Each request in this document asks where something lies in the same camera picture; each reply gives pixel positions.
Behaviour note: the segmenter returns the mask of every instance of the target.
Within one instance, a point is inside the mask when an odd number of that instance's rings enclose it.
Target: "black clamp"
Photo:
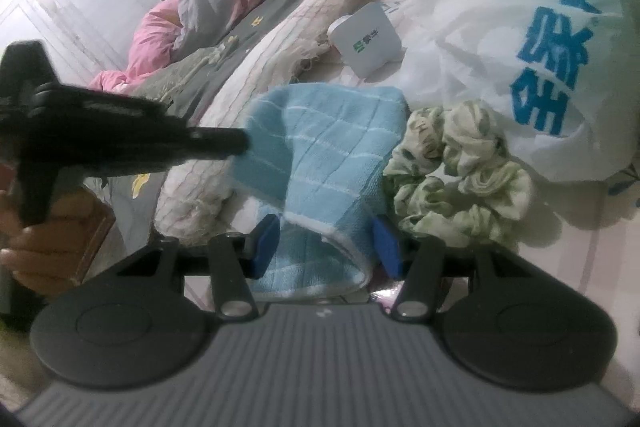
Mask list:
[[[11,191],[22,223],[43,223],[53,199],[85,177],[162,172],[249,147],[241,129],[192,127],[165,112],[158,102],[61,84],[40,42],[10,44],[0,61],[0,158],[17,165]],[[0,317],[27,328],[44,300],[2,267],[0,282]]]
[[[159,239],[54,300],[36,317],[31,346],[44,366],[81,387],[122,389],[184,367],[225,323],[258,309],[245,278],[264,275],[280,240],[277,216],[249,234],[184,248]],[[209,275],[214,313],[184,298],[184,277]]]
[[[386,216],[374,245],[390,277],[405,279],[396,321],[431,325],[480,377],[512,389],[555,391],[599,381],[616,347],[613,321],[583,295],[497,244],[448,248],[414,239]],[[468,296],[438,313],[441,278],[468,279]]]

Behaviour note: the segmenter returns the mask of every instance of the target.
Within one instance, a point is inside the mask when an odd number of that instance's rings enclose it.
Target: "white cabinet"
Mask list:
[[[0,54],[12,41],[41,39],[60,80],[84,86],[127,65],[131,38],[159,0],[0,0]]]

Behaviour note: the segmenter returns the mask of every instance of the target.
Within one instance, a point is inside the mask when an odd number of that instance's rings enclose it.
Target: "light blue towel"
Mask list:
[[[385,212],[382,171],[406,118],[394,87],[293,84],[256,100],[251,150],[232,175],[283,218],[274,259],[252,283],[258,298],[336,296],[369,282],[371,219]]]

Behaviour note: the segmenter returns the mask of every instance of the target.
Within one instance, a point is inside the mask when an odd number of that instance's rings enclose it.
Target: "human hand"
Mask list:
[[[64,293],[81,282],[83,257],[100,227],[98,222],[104,220],[101,207],[92,193],[81,188],[56,201],[46,222],[25,228],[17,203],[0,191],[0,232],[8,236],[8,244],[0,250],[0,264],[11,270],[17,282],[40,295],[50,298]]]

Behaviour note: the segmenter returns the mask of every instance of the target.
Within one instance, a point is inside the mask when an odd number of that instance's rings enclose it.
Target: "floral cloth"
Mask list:
[[[529,174],[508,159],[479,102],[414,111],[383,183],[401,230],[436,235],[452,247],[471,239],[509,246],[513,222],[525,216],[533,194]]]

